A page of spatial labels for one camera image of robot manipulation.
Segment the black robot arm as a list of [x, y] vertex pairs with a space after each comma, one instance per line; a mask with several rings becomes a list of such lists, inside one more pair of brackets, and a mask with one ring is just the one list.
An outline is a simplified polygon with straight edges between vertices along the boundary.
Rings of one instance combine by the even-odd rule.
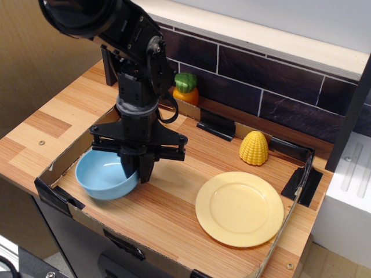
[[155, 162], [184, 160], [187, 137], [169, 130], [158, 104], [177, 101], [170, 93], [175, 71], [157, 23], [132, 1], [40, 1], [49, 24], [63, 35], [88, 39], [102, 51], [106, 81], [118, 85], [120, 119], [94, 125], [92, 147], [116, 153], [125, 174], [150, 180]]

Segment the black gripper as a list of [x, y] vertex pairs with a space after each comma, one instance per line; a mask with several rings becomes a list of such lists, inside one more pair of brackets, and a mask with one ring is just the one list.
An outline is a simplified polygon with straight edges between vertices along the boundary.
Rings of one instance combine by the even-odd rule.
[[185, 158], [187, 137], [164, 126], [165, 123], [174, 122], [179, 115], [177, 102], [174, 99], [170, 102], [175, 113], [171, 118], [164, 119], [158, 108], [158, 100], [141, 107], [118, 98], [115, 110], [120, 120], [94, 124], [89, 128], [93, 135], [93, 148], [121, 155], [121, 165], [127, 178], [133, 175], [139, 165], [140, 182], [149, 182], [155, 161], [183, 161]]

